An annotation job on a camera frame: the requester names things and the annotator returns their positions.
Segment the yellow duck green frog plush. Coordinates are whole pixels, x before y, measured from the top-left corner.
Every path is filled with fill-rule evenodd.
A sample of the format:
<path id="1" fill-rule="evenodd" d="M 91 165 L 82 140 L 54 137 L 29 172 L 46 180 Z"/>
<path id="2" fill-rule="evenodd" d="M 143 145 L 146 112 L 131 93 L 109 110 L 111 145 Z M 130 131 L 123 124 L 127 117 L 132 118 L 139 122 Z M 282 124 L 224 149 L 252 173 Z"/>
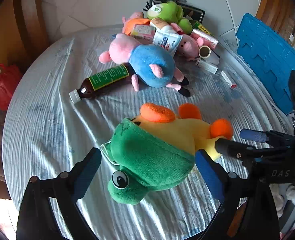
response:
<path id="1" fill-rule="evenodd" d="M 108 183 L 110 196 L 118 203 L 136 205 L 150 191 L 171 189 L 188 176 L 198 150 L 216 160 L 221 155 L 215 142 L 232 137 L 228 120 L 209 124 L 192 103 L 180 105 L 177 113 L 145 103 L 139 115 L 125 118 L 101 145 L 106 160 L 118 167 Z"/>

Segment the pink white tissue pack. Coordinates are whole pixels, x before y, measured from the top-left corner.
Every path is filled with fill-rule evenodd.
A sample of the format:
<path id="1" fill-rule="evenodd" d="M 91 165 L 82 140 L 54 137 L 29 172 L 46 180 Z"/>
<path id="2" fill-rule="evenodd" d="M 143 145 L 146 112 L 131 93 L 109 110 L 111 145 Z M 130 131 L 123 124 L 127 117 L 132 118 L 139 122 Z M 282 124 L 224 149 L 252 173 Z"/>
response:
<path id="1" fill-rule="evenodd" d="M 214 50 L 218 44 L 218 40 L 216 38 L 198 29 L 192 30 L 191 37 L 197 41 L 199 46 L 209 46 L 212 50 Z"/>

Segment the blue shirt pig plush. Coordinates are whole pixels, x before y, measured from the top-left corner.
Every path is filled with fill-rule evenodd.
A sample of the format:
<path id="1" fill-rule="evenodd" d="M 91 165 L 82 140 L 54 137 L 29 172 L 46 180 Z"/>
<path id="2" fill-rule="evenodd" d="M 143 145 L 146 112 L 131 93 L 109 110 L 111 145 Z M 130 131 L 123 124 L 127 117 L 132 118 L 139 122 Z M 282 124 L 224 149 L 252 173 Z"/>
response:
<path id="1" fill-rule="evenodd" d="M 139 80 L 142 80 L 150 87 L 168 87 L 190 97 L 190 91 L 185 88 L 189 80 L 176 67 L 170 53 L 154 44 L 145 45 L 134 37 L 118 33 L 109 49 L 100 54 L 99 61 L 131 65 L 131 83 L 136 92 L 139 91 Z"/>

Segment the brown green label bottle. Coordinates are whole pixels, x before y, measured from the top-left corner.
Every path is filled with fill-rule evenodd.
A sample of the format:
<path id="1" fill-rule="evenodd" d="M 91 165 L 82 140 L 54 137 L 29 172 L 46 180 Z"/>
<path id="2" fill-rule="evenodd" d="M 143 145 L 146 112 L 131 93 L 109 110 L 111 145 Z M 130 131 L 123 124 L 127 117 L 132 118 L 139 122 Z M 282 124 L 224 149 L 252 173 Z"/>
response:
<path id="1" fill-rule="evenodd" d="M 134 74 L 135 71 L 129 63 L 119 64 L 87 77 L 80 88 L 69 93 L 69 97 L 74 104 L 82 99 L 97 98 L 109 90 L 130 82 Z"/>

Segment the colourful Kotex pad pack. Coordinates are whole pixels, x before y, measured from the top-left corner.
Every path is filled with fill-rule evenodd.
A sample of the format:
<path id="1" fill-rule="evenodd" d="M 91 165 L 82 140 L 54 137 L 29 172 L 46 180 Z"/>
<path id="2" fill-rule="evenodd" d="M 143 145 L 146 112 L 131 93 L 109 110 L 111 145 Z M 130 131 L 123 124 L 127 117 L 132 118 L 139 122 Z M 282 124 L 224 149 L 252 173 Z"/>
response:
<path id="1" fill-rule="evenodd" d="M 130 35 L 142 43 L 152 43 L 156 28 L 150 25 L 136 24 Z"/>

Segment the orange dress pig plush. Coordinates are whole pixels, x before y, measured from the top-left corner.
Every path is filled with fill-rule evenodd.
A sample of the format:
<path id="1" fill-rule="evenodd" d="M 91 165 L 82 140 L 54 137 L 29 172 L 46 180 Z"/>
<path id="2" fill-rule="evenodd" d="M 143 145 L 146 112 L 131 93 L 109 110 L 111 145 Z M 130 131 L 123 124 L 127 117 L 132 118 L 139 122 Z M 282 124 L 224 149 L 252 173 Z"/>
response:
<path id="1" fill-rule="evenodd" d="M 134 12 L 128 19 L 122 17 L 122 33 L 130 35 L 136 25 L 150 25 L 150 20 L 144 18 L 143 12 Z"/>

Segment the red long box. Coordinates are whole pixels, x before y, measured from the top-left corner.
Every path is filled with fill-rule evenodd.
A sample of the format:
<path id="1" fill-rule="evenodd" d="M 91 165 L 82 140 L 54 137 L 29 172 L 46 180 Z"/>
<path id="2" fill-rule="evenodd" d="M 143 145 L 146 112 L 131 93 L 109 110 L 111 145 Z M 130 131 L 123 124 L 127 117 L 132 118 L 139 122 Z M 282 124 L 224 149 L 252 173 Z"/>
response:
<path id="1" fill-rule="evenodd" d="M 231 78 L 231 76 L 224 70 L 221 71 L 221 76 L 226 81 L 227 85 L 230 88 L 236 88 L 237 84 L 234 82 L 234 80 Z"/>

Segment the striped white table cloth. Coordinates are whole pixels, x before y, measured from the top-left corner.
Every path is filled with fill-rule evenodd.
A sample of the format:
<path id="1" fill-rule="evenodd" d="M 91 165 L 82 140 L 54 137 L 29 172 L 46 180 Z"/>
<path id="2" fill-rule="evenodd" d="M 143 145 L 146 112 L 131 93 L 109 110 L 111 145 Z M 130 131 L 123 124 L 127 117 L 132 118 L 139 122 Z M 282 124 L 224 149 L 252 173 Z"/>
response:
<path id="1" fill-rule="evenodd" d="M 244 128 L 293 132 L 291 121 L 224 40 L 217 49 L 219 67 L 236 83 L 234 89 L 220 75 L 176 56 L 176 66 L 189 80 L 189 98 L 169 88 L 141 86 L 135 92 L 125 83 L 96 99 L 73 104 L 70 91 L 109 67 L 98 57 L 118 32 L 98 28 L 69 34 L 45 50 L 24 74 L 7 111 L 2 142 L 5 180 L 16 207 L 20 207 L 30 177 L 51 179 L 71 170 L 91 148 L 108 141 L 124 118 L 137 115 L 146 102 L 173 111 L 183 103 L 193 103 L 206 122 L 228 119 L 235 141 L 240 141 Z M 197 169 L 177 187 L 149 193 L 138 205 L 118 204 L 107 190 L 113 170 L 103 161 L 78 202 L 100 239 L 185 239 L 204 230 L 218 208 Z"/>

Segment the small white red box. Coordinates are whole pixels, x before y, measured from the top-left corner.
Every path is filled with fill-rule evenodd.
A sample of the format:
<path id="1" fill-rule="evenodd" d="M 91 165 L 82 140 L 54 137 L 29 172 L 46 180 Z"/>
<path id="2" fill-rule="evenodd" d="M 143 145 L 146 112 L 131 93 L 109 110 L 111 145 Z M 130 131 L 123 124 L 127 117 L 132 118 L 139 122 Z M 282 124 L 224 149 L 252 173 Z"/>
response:
<path id="1" fill-rule="evenodd" d="M 198 59 L 196 61 L 196 65 L 202 68 L 203 70 L 206 70 L 207 72 L 210 72 L 212 74 L 216 74 L 218 67 L 214 64 L 208 63 L 207 61 L 204 61 L 202 59 Z"/>

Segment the white blue tissue pack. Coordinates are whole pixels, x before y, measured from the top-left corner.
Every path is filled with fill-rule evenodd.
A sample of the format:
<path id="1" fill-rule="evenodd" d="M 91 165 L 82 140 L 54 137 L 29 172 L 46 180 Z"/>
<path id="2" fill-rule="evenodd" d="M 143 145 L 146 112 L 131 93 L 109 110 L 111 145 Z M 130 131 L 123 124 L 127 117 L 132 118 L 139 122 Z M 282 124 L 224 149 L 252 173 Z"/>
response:
<path id="1" fill-rule="evenodd" d="M 183 36 L 177 33 L 168 33 L 156 30 L 153 37 L 153 44 L 165 49 L 172 57 L 174 57 L 177 48 Z"/>

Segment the green medicine box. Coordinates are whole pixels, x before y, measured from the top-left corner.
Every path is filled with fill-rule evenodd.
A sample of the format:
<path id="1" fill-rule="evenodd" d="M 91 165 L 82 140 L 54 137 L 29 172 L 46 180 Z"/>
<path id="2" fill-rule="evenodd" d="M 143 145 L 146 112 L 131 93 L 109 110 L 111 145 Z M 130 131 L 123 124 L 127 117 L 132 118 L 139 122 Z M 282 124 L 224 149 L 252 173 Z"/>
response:
<path id="1" fill-rule="evenodd" d="M 213 37 L 212 33 L 199 21 L 192 21 L 191 24 L 192 24 L 191 35 L 199 36 L 199 37 L 206 37 L 206 36 Z"/>

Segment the red plastic case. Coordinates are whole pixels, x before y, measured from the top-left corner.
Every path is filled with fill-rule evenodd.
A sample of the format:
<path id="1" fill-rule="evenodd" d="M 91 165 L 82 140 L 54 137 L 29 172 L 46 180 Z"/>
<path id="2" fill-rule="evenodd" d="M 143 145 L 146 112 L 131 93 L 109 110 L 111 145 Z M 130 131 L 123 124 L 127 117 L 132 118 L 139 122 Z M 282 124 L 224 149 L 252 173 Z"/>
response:
<path id="1" fill-rule="evenodd" d="M 0 63 L 0 110 L 7 111 L 22 73 L 15 64 L 5 66 Z"/>

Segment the black gift box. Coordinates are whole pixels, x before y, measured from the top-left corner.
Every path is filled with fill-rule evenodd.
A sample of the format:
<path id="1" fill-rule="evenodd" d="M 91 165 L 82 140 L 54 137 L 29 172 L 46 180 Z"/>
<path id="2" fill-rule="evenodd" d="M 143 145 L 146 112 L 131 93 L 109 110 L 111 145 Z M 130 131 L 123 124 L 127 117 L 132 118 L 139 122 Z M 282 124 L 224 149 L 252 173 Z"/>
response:
<path id="1" fill-rule="evenodd" d="M 200 23 L 203 22 L 205 17 L 205 11 L 202 9 L 198 9 L 197 7 L 193 7 L 189 5 L 186 0 L 148 0 L 146 1 L 146 5 L 143 8 L 143 11 L 147 12 L 155 4 L 160 4 L 168 1 L 176 2 L 183 9 L 183 16 L 194 21 L 198 21 Z"/>

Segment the small yogurt drink bottle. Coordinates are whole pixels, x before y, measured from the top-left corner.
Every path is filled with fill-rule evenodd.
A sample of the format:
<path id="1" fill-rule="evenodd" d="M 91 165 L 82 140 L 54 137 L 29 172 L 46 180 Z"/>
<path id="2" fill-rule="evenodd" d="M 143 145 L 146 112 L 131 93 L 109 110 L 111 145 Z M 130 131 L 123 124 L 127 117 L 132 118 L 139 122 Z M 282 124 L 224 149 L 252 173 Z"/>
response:
<path id="1" fill-rule="evenodd" d="M 152 27 L 155 27 L 156 30 L 162 31 L 164 33 L 177 33 L 177 31 L 175 31 L 175 29 L 170 24 L 168 24 L 165 20 L 162 20 L 159 17 L 153 18 L 150 21 L 150 25 Z"/>

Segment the green bird plush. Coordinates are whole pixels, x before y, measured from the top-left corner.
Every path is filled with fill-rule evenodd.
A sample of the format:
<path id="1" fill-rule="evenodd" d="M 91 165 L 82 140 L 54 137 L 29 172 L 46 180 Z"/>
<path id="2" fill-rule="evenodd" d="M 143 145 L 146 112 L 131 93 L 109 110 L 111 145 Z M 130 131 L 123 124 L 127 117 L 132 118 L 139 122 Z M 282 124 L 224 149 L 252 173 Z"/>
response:
<path id="1" fill-rule="evenodd" d="M 192 32 L 192 25 L 190 21 L 184 17 L 183 8 L 174 1 L 159 0 L 160 3 L 152 4 L 147 2 L 144 11 L 147 12 L 147 18 L 153 20 L 154 18 L 161 18 L 168 24 L 176 23 L 182 31 L 189 35 Z"/>

